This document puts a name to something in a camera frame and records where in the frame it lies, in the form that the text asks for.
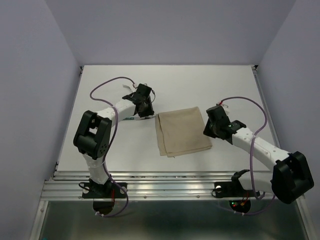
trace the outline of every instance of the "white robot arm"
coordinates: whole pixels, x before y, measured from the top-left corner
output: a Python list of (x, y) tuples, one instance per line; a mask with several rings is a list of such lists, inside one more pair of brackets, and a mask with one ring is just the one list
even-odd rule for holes
[[(254, 134), (245, 124), (238, 120), (231, 122), (224, 108), (219, 104), (206, 112), (208, 121), (203, 134), (226, 140), (250, 153)], [(266, 173), (253, 174), (257, 191), (272, 193), (283, 203), (290, 204), (314, 186), (306, 157), (298, 151), (289, 153), (256, 137), (253, 156), (270, 170)], [(236, 172), (231, 182), (227, 184), (221, 182), (219, 186), (219, 191), (215, 192), (218, 198), (241, 196), (244, 191), (252, 190), (250, 172), (246, 169)]]
[(90, 189), (103, 193), (110, 188), (103, 157), (109, 150), (111, 128), (116, 124), (116, 120), (120, 122), (135, 114), (140, 118), (153, 116), (155, 112), (150, 99), (151, 91), (147, 85), (139, 84), (135, 92), (124, 96), (113, 107), (98, 112), (88, 110), (83, 114), (73, 144), (86, 160), (90, 173)]

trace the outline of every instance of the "cloth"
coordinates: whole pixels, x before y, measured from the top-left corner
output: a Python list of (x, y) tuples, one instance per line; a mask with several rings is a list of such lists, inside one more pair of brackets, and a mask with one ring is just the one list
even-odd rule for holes
[(155, 130), (160, 155), (176, 157), (210, 149), (212, 143), (204, 129), (198, 107), (159, 113)]

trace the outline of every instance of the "glass panel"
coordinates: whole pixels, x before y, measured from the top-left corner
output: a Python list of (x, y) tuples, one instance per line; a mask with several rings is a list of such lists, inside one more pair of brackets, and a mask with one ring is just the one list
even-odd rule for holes
[[(269, 200), (251, 201), (251, 211)], [(303, 240), (307, 239), (296, 203), (277, 200), (266, 212), (241, 216), (222, 201), (130, 202), (120, 216), (95, 216), (90, 201), (52, 201), (40, 240)], [(123, 202), (116, 202), (116, 211)]]

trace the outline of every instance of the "white wall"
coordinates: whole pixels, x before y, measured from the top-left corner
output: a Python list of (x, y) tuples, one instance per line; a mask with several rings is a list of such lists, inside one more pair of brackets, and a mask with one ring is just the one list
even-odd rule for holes
[(29, 239), (79, 66), (44, 0), (0, 6), (0, 239)]
[(46, 0), (84, 64), (258, 64), (295, 0)]
[(314, 188), (306, 193), (320, 229), (320, 1), (297, 0), (258, 67), (283, 148), (307, 157)]

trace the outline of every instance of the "white platform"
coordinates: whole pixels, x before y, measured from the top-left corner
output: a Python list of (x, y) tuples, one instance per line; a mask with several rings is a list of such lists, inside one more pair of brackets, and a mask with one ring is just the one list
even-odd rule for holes
[[(83, 113), (106, 108), (106, 104), (89, 98), (90, 91), (111, 78), (125, 76), (137, 84), (147, 83), (154, 89), (156, 113), (198, 106), (204, 122), (206, 109), (226, 97), (244, 96), (262, 104), (250, 66), (226, 65), (87, 65), (84, 67), (63, 148), (58, 171), (87, 171), (83, 156), (73, 145), (73, 138)], [(129, 93), (122, 84), (128, 80), (108, 83), (95, 93), (96, 97), (116, 103)], [(245, 100), (229, 100), (231, 121), (242, 121), (253, 132), (264, 122), (262, 112)], [(260, 137), (274, 143), (267, 125)], [(210, 150), (168, 158), (160, 156), (155, 120), (129, 120), (119, 123), (115, 141), (107, 155), (111, 172), (202, 172), (240, 171), (249, 168), (249, 155), (220, 139), (211, 139)], [(268, 169), (256, 159), (254, 170)]]

